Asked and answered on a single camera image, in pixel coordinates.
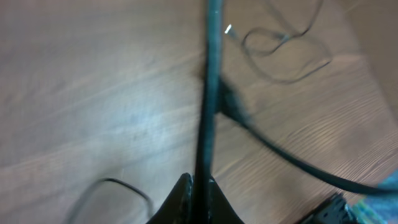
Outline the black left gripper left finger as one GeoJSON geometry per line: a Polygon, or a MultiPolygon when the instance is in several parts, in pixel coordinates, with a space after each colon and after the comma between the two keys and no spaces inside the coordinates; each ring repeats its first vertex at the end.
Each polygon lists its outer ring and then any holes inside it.
{"type": "Polygon", "coordinates": [[[192,206],[193,178],[189,173],[180,176],[173,189],[147,224],[188,223],[192,206]]]}

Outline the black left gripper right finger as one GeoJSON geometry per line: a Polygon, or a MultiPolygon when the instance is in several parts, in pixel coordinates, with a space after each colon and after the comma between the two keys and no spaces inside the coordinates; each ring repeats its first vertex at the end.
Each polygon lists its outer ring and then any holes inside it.
{"type": "Polygon", "coordinates": [[[210,223],[211,224],[243,224],[244,222],[228,202],[226,196],[212,177],[210,186],[210,223]]]}

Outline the black USB cable thick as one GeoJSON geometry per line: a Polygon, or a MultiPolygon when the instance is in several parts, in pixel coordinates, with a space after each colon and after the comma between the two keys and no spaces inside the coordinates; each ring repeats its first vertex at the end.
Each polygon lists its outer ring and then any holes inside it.
{"type": "Polygon", "coordinates": [[[291,37],[301,37],[314,25],[324,0],[264,0],[267,11],[291,37]]]}

